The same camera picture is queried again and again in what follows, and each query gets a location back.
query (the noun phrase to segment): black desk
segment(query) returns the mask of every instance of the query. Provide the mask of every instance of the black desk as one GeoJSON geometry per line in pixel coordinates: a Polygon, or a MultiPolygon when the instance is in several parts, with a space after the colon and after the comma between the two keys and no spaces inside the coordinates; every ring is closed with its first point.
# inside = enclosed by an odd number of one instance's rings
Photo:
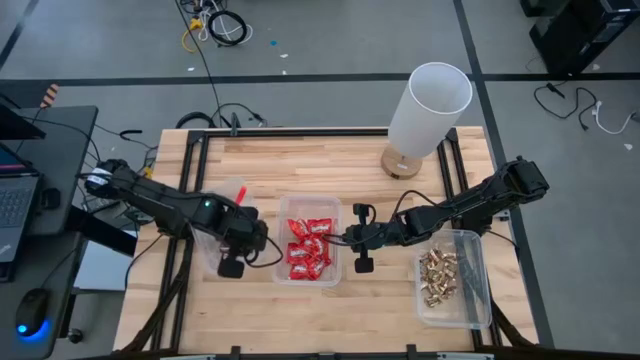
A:
{"type": "MultiPolygon", "coordinates": [[[[38,109],[24,109],[21,114],[34,117],[38,109]]],[[[49,108],[38,119],[74,126],[89,136],[96,121],[95,106],[49,108]]],[[[136,239],[72,206],[77,174],[89,145],[81,133],[63,126],[36,122],[47,133],[44,140],[25,141],[18,155],[31,161],[44,175],[43,189],[57,188],[61,205],[56,210],[39,210],[31,224],[29,236],[21,244],[11,283],[0,283],[0,358],[34,359],[48,357],[58,335],[66,336],[71,318],[73,282],[84,250],[82,242],[91,239],[112,249],[132,255],[136,239]],[[18,337],[15,311],[24,294],[40,287],[56,265],[77,246],[79,250],[65,260],[44,286],[50,292],[45,328],[29,339],[18,337]]],[[[6,141],[16,149],[19,141],[6,141]]]]}

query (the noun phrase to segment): computer mouse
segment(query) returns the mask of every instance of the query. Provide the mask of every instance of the computer mouse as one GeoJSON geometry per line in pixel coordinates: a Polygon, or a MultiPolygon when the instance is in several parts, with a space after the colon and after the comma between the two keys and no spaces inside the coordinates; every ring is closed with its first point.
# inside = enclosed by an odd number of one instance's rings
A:
{"type": "Polygon", "coordinates": [[[37,288],[27,291],[16,311],[16,331],[20,336],[31,336],[40,330],[47,313],[49,292],[37,288]]]}

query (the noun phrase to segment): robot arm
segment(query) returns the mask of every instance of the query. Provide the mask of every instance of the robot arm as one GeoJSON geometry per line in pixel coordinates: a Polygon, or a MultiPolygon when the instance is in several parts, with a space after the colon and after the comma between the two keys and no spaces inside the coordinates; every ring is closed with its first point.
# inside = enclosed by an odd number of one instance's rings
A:
{"type": "Polygon", "coordinates": [[[94,196],[126,201],[153,216],[160,233],[186,238],[194,228],[213,235],[227,249],[218,268],[220,276],[241,278],[244,263],[237,257],[265,249],[268,229],[258,220],[257,209],[212,193],[185,194],[138,175],[124,160],[99,163],[85,187],[94,196]]]}
{"type": "Polygon", "coordinates": [[[397,212],[389,223],[367,224],[369,205],[357,204],[354,212],[359,215],[360,224],[348,227],[343,239],[346,244],[353,243],[354,252],[360,252],[356,272],[372,272],[373,259],[368,257],[368,250],[393,245],[411,246],[429,240],[451,220],[460,229],[482,235],[489,230],[495,214],[538,200],[548,189],[549,184],[536,164],[518,157],[479,185],[435,206],[417,206],[397,212]]]}

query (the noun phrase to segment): wooden lamp base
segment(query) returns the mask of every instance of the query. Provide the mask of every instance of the wooden lamp base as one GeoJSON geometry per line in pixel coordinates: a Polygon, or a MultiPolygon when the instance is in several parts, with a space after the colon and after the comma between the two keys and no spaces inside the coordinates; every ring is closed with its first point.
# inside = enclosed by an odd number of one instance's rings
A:
{"type": "Polygon", "coordinates": [[[406,180],[418,174],[422,168],[422,158],[404,156],[388,145],[382,153],[380,165],[384,172],[392,178],[406,180]]]}

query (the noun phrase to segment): wooden tabletop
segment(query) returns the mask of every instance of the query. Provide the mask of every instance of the wooden tabletop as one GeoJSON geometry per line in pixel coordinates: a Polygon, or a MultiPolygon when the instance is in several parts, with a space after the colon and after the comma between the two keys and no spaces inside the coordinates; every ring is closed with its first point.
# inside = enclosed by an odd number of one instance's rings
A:
{"type": "MultiPolygon", "coordinates": [[[[481,127],[459,127],[460,146],[469,185],[494,172],[481,127]]],[[[165,130],[158,150],[154,180],[178,186],[187,130],[165,130]]],[[[277,237],[280,197],[321,194],[338,197],[343,223],[356,224],[351,205],[376,206],[379,219],[388,218],[399,196],[408,189],[444,200],[437,155],[424,159],[420,173],[410,180],[394,180],[380,167],[386,137],[269,137],[214,138],[209,144],[204,191],[225,179],[244,178],[260,216],[277,237]]],[[[459,191],[453,156],[447,147],[454,188],[459,191]]],[[[191,174],[198,161],[194,152],[191,174]]],[[[408,196],[401,209],[423,204],[408,196]]],[[[508,223],[494,222],[493,230],[511,238],[508,223]]],[[[136,253],[157,237],[153,226],[140,234],[136,253]]],[[[482,238],[493,296],[507,317],[531,341],[537,341],[529,302],[513,246],[487,234],[482,238]]],[[[134,337],[154,309],[168,239],[160,240],[133,267],[114,344],[122,348],[134,337]]],[[[353,254],[341,249],[343,275],[332,288],[275,284],[271,269],[245,270],[240,280],[209,274],[194,254],[185,308],[180,352],[229,353],[239,345],[243,353],[403,352],[407,344],[418,351],[472,350],[465,329],[429,327],[416,317],[413,300],[411,248],[385,248],[371,253],[376,269],[356,274],[353,254]]],[[[266,251],[261,259],[275,256],[266,251]]],[[[176,259],[176,268],[180,263],[176,259]]],[[[163,345],[168,345],[173,309],[165,317],[163,345]]],[[[490,343],[488,331],[483,331],[490,343]]]]}

